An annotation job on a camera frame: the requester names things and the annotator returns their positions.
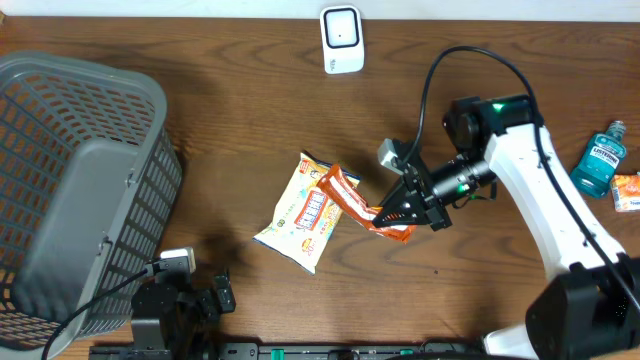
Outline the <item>blue Listerine mouthwash bottle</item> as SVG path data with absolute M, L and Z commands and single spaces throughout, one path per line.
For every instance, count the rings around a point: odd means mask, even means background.
M 625 124 L 616 120 L 604 133 L 596 133 L 589 140 L 582 158 L 570 174 L 580 192 L 593 198 L 607 195 L 610 182 L 627 155 L 622 143 L 625 132 Z

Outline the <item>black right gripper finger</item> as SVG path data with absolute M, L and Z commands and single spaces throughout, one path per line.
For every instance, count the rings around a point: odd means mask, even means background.
M 392 201 L 379 206 L 379 212 L 372 220 L 376 228 L 400 225 L 428 225 L 424 207 L 419 202 L 409 200 Z
M 406 202 L 407 187 L 403 179 L 397 179 L 392 185 L 389 192 L 380 202 L 379 207 L 385 213 L 401 213 L 404 212 L 404 203 Z

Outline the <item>orange red candy bar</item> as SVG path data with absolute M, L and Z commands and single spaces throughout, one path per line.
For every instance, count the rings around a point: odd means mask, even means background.
M 332 165 L 328 172 L 318 181 L 317 187 L 330 200 L 336 203 L 343 212 L 362 227 L 377 235 L 406 243 L 417 228 L 416 225 L 375 227 L 373 220 L 381 212 L 382 208 L 370 207 L 339 165 Z

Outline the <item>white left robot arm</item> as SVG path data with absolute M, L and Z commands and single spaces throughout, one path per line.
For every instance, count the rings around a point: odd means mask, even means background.
M 236 300 L 227 271 L 205 288 L 194 287 L 189 272 L 173 271 L 141 285 L 131 305 L 133 345 L 123 359 L 209 360 L 219 357 L 209 332 Z

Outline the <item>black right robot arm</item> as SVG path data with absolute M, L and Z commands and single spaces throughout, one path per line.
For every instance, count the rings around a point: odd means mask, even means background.
M 374 218 L 377 228 L 451 224 L 457 207 L 502 182 L 524 218 L 548 286 L 525 322 L 486 335 L 484 351 L 526 359 L 590 359 L 639 345 L 639 312 L 624 292 L 639 290 L 639 261 L 594 217 L 560 163 L 527 95 L 455 100 L 443 126 L 455 159 L 429 170 L 411 144 L 387 139 L 380 164 L 399 174 Z

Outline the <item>small orange snack packet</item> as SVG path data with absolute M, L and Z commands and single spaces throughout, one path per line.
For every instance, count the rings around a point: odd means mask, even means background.
M 638 212 L 640 209 L 639 174 L 615 175 L 611 182 L 616 212 Z

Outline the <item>yellow white snack bag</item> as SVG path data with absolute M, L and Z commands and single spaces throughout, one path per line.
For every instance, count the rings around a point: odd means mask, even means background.
M 271 223 L 253 240 L 278 252 L 314 275 L 343 210 L 317 184 L 331 164 L 300 154 Z

